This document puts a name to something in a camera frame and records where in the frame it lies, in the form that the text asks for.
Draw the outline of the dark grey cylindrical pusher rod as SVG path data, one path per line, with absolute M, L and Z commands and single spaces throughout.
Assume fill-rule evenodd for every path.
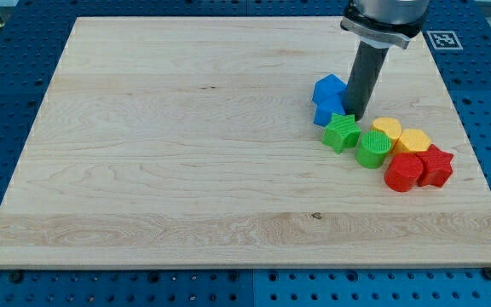
M 387 49 L 363 41 L 358 46 L 345 91 L 345 111 L 353 114 L 355 121 L 362 119 L 367 109 L 387 53 Z

